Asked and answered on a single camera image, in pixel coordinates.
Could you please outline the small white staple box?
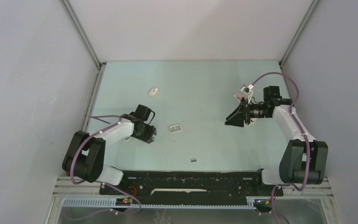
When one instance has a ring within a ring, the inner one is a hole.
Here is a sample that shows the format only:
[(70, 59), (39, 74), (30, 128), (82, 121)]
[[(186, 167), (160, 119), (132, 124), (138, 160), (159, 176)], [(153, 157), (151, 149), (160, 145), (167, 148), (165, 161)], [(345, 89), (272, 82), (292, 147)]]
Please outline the small white staple box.
[(151, 96), (151, 97), (154, 97), (154, 96), (158, 93), (158, 91), (159, 91), (159, 89), (158, 89), (157, 87), (153, 87), (153, 88), (149, 91), (148, 95)]

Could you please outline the white staple tray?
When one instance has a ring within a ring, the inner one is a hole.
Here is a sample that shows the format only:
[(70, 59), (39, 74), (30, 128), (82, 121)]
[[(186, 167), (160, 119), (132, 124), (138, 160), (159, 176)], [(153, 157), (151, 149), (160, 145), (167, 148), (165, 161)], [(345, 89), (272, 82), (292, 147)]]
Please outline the white staple tray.
[(170, 132), (175, 133), (175, 132), (180, 132), (183, 130), (183, 127), (181, 124), (175, 124), (169, 127)]

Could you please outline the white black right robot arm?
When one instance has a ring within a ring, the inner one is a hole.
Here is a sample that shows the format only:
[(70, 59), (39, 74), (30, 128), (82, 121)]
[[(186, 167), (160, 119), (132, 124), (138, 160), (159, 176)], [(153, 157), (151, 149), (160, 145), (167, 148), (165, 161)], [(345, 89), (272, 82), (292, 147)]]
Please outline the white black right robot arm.
[(252, 183), (253, 191), (264, 195), (271, 185), (303, 184), (317, 185), (324, 179), (328, 146), (309, 134), (300, 121), (292, 100), (280, 95), (278, 86), (263, 89), (263, 101), (252, 103), (251, 96), (237, 92), (234, 97), (238, 107), (226, 117), (225, 125), (244, 127), (257, 119), (272, 118), (280, 127), (287, 147), (277, 169), (263, 169), (261, 177)]

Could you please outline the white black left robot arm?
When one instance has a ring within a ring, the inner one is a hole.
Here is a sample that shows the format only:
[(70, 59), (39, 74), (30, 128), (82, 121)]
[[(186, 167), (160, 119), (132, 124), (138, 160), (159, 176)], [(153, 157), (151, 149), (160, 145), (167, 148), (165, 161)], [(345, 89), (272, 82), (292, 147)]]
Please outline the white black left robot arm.
[(108, 143), (122, 139), (135, 138), (147, 144), (153, 142), (157, 134), (151, 125), (156, 113), (147, 106), (138, 105), (136, 110), (121, 116), (115, 116), (114, 123), (94, 133), (77, 131), (74, 133), (62, 162), (73, 184), (99, 182), (110, 184), (117, 194), (124, 194), (129, 182), (123, 178), (123, 171), (104, 162), (105, 148)]

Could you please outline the white stapler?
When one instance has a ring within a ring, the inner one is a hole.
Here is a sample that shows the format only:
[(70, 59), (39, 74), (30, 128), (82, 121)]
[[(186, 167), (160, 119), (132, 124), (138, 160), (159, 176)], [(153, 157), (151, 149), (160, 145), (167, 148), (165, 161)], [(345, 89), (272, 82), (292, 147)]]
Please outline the white stapler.
[(257, 118), (252, 118), (252, 119), (250, 119), (250, 124), (253, 124), (253, 123), (255, 123), (257, 121)]

